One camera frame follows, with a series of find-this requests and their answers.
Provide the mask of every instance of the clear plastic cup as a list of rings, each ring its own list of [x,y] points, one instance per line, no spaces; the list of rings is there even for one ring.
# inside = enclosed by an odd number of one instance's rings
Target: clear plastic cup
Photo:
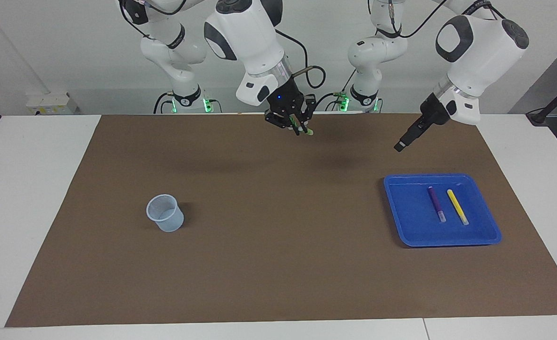
[[[146,215],[164,232],[175,232],[184,223],[184,214],[171,195],[159,195],[146,206]]]

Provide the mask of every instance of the green led indicator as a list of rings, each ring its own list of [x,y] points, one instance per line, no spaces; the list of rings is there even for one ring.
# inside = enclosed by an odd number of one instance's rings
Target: green led indicator
[[[341,112],[346,112],[348,110],[348,105],[350,105],[350,98],[344,97],[339,105],[339,110]]]
[[[213,112],[213,105],[210,103],[209,99],[203,98],[203,105],[205,105],[205,112]]]

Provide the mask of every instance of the cup rim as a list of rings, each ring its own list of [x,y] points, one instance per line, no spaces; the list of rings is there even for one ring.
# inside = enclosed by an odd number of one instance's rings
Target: cup rim
[[[152,204],[157,198],[161,198],[161,197],[169,197],[169,198],[171,198],[171,199],[173,200],[173,202],[175,203],[175,204],[174,204],[175,207],[173,207],[173,211],[171,212],[171,215],[169,215],[169,216],[166,217],[166,218],[163,218],[162,220],[158,220],[158,219],[156,219],[156,218],[152,218],[152,217],[151,217],[151,213],[149,213],[149,209],[151,208],[151,204]],[[177,211],[177,200],[176,200],[176,198],[175,198],[174,196],[169,195],[169,194],[157,195],[157,196],[153,197],[153,198],[149,201],[149,204],[146,205],[146,215],[147,215],[147,217],[149,217],[149,219],[150,219],[151,221],[153,221],[153,222],[165,222],[165,221],[169,220],[171,217],[173,217],[173,215],[176,214],[176,211]]]

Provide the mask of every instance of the purple marker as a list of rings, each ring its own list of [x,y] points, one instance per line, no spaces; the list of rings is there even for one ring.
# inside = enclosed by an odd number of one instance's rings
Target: purple marker
[[[436,209],[436,213],[438,213],[438,217],[440,217],[440,222],[444,223],[447,221],[447,217],[444,215],[444,210],[442,210],[442,206],[440,206],[440,201],[438,200],[438,196],[436,195],[436,191],[434,187],[428,187],[428,192],[430,193],[431,202],[434,203],[434,209]]]

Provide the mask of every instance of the white control box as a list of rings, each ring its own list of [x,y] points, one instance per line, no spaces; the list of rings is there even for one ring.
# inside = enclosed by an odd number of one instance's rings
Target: white control box
[[[67,93],[44,94],[29,97],[26,108],[35,116],[40,114],[76,114],[79,110],[77,103]]]

